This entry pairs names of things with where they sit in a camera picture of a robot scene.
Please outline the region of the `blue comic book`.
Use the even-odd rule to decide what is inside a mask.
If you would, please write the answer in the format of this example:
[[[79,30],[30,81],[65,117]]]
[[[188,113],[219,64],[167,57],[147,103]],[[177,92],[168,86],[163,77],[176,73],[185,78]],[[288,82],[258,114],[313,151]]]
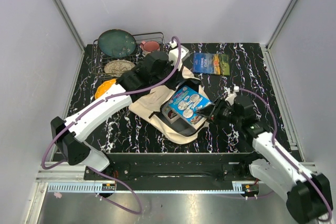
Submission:
[[[210,104],[212,103],[208,98],[189,86],[181,87],[168,102],[169,107],[192,126],[196,126],[203,118],[196,111]]]

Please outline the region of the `cream canvas student bag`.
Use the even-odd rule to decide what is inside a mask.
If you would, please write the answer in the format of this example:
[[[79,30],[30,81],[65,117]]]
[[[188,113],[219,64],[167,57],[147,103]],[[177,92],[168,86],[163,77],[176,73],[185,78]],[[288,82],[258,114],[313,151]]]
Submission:
[[[188,68],[184,67],[182,69],[182,77],[183,80],[177,85],[176,90],[171,90],[166,86],[156,87],[149,94],[137,99],[129,106],[130,111],[154,126],[168,140],[180,145],[196,140],[199,132],[209,125],[205,118],[202,118],[196,126],[192,126],[181,117],[171,124],[162,114],[163,108],[168,105],[172,96],[183,86],[189,86],[208,98],[201,80],[195,77]]]

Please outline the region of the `Animal Farm paperback book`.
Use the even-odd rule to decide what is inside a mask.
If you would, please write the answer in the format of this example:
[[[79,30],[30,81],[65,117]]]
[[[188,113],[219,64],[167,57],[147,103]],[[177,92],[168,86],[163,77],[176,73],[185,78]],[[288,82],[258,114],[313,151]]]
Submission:
[[[193,72],[229,76],[229,55],[196,52],[193,57]]]

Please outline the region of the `yellow picture book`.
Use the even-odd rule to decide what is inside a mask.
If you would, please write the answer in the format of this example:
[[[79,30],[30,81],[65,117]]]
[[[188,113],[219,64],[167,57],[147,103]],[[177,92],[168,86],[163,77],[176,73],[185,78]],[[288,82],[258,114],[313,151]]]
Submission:
[[[162,114],[171,124],[180,118],[180,115],[177,114],[169,105],[163,108]]]

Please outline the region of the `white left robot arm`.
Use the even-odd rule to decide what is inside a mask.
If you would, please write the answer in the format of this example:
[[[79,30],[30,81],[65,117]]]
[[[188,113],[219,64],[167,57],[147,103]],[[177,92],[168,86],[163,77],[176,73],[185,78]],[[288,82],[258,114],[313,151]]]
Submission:
[[[53,144],[61,151],[69,165],[83,164],[95,169],[103,180],[113,175],[107,156],[86,142],[87,137],[106,119],[130,106],[136,99],[150,94],[157,87],[174,90],[181,72],[184,49],[168,54],[154,51],[143,61],[122,74],[103,95],[76,114],[51,121]]]

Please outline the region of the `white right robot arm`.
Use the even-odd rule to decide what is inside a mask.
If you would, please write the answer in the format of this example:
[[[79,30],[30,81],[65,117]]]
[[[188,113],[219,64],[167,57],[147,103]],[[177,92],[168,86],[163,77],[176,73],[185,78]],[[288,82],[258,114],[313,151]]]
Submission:
[[[264,182],[284,200],[297,223],[331,222],[333,201],[329,180],[303,166],[275,139],[275,133],[257,119],[250,97],[230,94],[196,113],[215,124],[233,124],[259,154],[255,160],[238,167],[242,179],[254,177]]]

